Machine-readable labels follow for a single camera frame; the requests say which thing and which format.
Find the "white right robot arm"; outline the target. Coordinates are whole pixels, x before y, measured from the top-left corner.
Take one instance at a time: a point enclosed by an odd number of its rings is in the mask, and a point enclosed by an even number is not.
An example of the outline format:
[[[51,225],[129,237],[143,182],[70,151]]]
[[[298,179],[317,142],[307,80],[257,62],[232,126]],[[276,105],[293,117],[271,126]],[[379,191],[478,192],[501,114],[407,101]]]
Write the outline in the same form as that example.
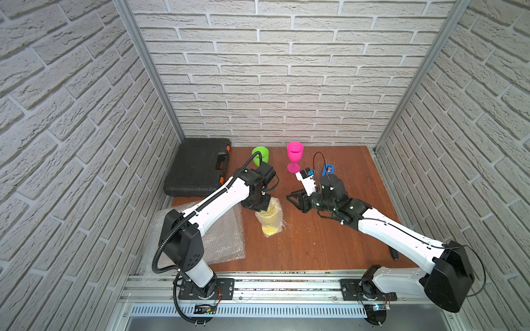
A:
[[[475,281],[463,245],[425,237],[368,203],[349,197],[343,181],[335,175],[316,181],[313,171],[305,169],[296,177],[304,187],[287,199],[298,210],[307,213],[315,209],[321,215],[327,212],[329,219],[378,239],[415,263],[412,269],[371,266],[358,285],[361,296],[372,300],[391,293],[426,296],[443,310],[460,311]]]

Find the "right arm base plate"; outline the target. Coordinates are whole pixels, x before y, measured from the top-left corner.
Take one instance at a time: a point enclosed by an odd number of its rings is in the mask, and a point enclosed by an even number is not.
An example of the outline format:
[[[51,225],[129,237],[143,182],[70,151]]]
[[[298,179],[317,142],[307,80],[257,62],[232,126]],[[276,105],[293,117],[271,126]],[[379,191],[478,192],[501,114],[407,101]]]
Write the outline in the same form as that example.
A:
[[[344,301],[396,301],[395,292],[383,293],[371,281],[341,279],[340,289]]]

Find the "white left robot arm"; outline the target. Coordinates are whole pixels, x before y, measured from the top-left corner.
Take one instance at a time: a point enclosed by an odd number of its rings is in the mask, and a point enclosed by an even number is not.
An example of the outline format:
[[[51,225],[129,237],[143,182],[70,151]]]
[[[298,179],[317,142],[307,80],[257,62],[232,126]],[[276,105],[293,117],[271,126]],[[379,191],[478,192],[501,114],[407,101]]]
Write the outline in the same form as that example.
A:
[[[196,288],[208,291],[217,275],[204,260],[202,237],[226,212],[237,204],[254,211],[266,211],[271,200],[267,192],[272,177],[247,172],[235,175],[197,205],[165,218],[151,270],[155,274],[176,271]]]

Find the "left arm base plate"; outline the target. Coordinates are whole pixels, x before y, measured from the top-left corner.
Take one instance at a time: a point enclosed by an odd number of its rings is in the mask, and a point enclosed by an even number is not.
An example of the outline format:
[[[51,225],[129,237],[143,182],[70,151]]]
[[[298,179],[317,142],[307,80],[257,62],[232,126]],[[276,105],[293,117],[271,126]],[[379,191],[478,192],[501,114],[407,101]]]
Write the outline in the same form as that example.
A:
[[[179,300],[231,300],[235,289],[235,279],[214,277],[203,288],[193,281],[183,280],[179,286]]]

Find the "pink plastic wine glass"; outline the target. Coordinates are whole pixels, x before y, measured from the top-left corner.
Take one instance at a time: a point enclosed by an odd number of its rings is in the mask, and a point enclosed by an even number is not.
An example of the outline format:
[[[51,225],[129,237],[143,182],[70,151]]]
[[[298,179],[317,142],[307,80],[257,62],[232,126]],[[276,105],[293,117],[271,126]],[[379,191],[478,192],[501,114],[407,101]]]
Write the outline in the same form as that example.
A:
[[[300,142],[291,142],[287,146],[287,155],[290,163],[287,165],[287,170],[293,174],[300,171],[298,162],[301,160],[304,151],[304,146]]]

